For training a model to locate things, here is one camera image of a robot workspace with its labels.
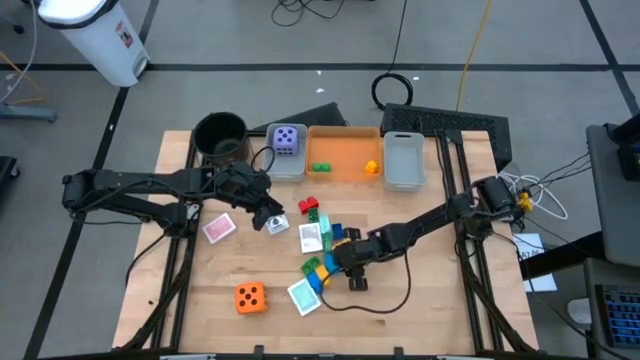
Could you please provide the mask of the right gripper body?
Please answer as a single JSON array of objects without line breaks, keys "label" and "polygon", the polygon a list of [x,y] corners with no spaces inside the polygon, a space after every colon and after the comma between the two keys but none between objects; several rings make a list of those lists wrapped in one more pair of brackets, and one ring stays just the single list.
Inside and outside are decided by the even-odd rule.
[{"label": "right gripper body", "polygon": [[382,228],[373,229],[367,233],[367,239],[362,239],[359,229],[353,227],[344,229],[345,238],[353,243],[351,253],[344,256],[344,258],[349,258],[353,261],[352,272],[350,275],[346,275],[350,291],[368,290],[368,280],[365,277],[364,266],[381,257],[381,230]]}]

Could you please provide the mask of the purple foam die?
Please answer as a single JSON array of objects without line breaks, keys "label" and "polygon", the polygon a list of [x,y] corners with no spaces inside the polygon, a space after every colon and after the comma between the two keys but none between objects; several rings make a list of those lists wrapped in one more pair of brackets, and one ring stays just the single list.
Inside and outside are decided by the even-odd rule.
[{"label": "purple foam die", "polygon": [[294,126],[279,126],[274,130],[273,142],[276,154],[296,156],[299,152],[298,130]]}]

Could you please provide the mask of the grey card deck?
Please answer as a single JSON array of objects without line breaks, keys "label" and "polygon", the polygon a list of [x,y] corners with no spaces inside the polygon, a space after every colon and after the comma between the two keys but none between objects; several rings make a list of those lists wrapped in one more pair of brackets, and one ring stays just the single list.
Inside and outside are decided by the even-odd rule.
[{"label": "grey card deck", "polygon": [[308,223],[299,226],[301,251],[312,253],[324,249],[322,234],[318,223]]}]

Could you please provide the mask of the grey plastic bin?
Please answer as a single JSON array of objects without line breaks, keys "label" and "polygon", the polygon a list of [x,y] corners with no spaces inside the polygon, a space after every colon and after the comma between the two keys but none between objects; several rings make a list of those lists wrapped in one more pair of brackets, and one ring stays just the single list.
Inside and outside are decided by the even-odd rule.
[{"label": "grey plastic bin", "polygon": [[413,132],[384,135],[384,187],[388,191],[417,192],[426,183],[425,138]]},{"label": "grey plastic bin", "polygon": [[[294,126],[298,130],[299,152],[296,156],[280,156],[276,154],[273,142],[274,130],[279,126]],[[305,176],[307,127],[302,124],[269,125],[266,137],[267,150],[263,155],[263,168],[273,182],[301,182]]]}]

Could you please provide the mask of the pink playing card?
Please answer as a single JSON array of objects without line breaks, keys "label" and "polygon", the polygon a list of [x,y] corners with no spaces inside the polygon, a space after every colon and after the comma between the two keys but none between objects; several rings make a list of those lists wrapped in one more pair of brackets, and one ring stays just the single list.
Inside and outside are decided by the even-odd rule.
[{"label": "pink playing card", "polygon": [[232,221],[228,213],[223,213],[208,224],[206,224],[202,231],[210,244],[216,244],[217,242],[228,237],[237,229],[236,225]]}]

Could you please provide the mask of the teal card deck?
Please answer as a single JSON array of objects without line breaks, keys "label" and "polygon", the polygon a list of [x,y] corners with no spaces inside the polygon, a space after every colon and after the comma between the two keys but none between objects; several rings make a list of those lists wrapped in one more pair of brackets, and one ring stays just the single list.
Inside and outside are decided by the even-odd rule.
[{"label": "teal card deck", "polygon": [[306,316],[321,305],[319,297],[306,279],[291,285],[287,292],[301,316]]}]

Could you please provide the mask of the orange foam die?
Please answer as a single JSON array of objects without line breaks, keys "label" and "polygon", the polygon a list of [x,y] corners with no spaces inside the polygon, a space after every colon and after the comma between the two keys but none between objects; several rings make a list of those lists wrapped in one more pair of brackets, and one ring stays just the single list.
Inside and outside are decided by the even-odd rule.
[{"label": "orange foam die", "polygon": [[237,285],[234,291],[234,304],[239,315],[266,312],[268,305],[264,283],[249,282]]}]

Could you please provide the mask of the clear yellow bin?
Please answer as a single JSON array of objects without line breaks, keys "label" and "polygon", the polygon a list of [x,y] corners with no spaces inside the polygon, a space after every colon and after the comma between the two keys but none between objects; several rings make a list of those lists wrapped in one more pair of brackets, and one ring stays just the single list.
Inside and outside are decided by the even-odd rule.
[{"label": "clear yellow bin", "polygon": [[[376,161],[379,169],[366,174],[365,165]],[[311,171],[313,163],[329,163],[329,173]],[[371,182],[382,175],[383,149],[380,130],[368,126],[311,126],[306,145],[306,175],[333,182]]]}]

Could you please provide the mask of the black flat panel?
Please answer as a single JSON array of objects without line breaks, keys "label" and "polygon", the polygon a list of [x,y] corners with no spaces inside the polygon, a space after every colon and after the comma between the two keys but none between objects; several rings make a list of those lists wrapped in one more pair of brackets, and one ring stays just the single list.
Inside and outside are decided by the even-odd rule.
[{"label": "black flat panel", "polygon": [[346,126],[347,121],[343,117],[338,104],[331,102],[301,113],[297,113],[280,120],[276,120],[248,131],[249,136],[265,136],[269,125],[275,124],[302,124],[304,126]]}]

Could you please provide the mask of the white trash bin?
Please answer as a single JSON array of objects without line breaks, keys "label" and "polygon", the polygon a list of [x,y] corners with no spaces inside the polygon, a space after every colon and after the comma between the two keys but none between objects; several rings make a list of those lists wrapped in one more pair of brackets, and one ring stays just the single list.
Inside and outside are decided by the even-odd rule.
[{"label": "white trash bin", "polygon": [[150,62],[120,0],[41,0],[38,16],[114,86],[137,84]]}]

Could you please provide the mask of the white round object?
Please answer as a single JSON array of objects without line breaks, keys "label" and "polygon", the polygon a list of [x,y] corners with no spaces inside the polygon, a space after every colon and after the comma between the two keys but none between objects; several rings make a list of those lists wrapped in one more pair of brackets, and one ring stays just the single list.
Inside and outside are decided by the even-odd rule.
[{"label": "white round object", "polygon": [[581,325],[592,323],[591,306],[588,298],[572,299],[567,303],[567,313],[572,321]]}]

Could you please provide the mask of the grey stand foot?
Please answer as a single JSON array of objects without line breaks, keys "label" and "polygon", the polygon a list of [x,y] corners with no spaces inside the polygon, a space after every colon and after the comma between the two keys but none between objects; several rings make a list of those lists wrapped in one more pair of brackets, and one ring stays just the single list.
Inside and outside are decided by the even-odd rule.
[{"label": "grey stand foot", "polygon": [[57,112],[48,107],[7,105],[0,102],[0,119],[42,120],[54,123]]}]

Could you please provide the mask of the black floor object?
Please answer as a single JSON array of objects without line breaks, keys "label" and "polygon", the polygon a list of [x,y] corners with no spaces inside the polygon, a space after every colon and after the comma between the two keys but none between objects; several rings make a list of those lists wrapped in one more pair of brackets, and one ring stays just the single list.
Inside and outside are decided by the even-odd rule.
[{"label": "black floor object", "polygon": [[0,155],[0,195],[8,188],[9,182],[19,176],[17,159]]}]

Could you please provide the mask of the backlit keyboard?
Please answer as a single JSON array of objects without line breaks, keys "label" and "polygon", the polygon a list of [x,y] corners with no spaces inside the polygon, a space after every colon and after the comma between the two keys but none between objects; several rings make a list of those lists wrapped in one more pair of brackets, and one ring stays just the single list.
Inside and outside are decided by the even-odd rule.
[{"label": "backlit keyboard", "polygon": [[640,287],[595,286],[607,344],[640,350]]}]

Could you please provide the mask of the black desk device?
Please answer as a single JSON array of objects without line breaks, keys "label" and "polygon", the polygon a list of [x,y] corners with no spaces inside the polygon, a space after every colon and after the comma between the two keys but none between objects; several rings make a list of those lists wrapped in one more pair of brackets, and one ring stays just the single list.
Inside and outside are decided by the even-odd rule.
[{"label": "black desk device", "polygon": [[640,113],[626,122],[604,125],[611,141],[617,146],[617,156],[624,178],[640,182]]}]

